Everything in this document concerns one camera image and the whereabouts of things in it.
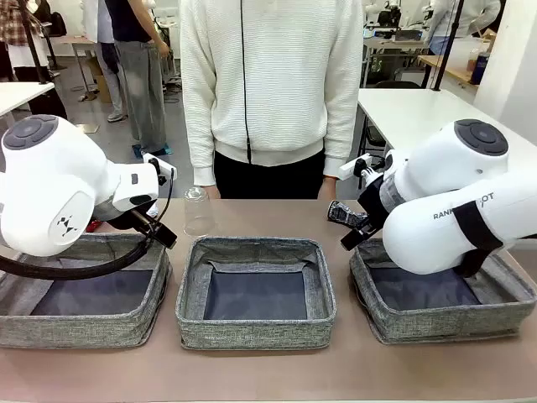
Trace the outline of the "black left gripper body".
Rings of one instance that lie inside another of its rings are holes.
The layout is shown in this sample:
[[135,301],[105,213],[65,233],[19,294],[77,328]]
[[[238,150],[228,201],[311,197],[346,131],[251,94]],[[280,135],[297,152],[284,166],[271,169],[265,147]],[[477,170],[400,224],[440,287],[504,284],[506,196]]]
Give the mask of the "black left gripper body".
[[96,206],[96,220],[108,222],[118,230],[140,229],[143,222],[134,216],[131,211],[120,212],[112,204],[101,203]]

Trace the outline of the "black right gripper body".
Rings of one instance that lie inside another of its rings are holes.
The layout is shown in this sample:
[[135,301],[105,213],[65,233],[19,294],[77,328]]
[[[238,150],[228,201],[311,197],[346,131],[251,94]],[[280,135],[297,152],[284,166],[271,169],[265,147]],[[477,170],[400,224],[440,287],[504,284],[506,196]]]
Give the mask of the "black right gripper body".
[[380,199],[380,187],[383,180],[375,180],[365,187],[357,201],[368,215],[369,224],[376,230],[383,228],[386,209]]

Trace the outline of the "person's left hand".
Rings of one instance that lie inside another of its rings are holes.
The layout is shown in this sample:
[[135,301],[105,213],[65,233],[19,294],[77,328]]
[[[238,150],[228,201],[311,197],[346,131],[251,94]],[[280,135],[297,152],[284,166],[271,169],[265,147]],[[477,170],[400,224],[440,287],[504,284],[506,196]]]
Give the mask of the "person's left hand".
[[336,200],[336,183],[336,177],[325,176],[318,193],[318,199],[328,202]]

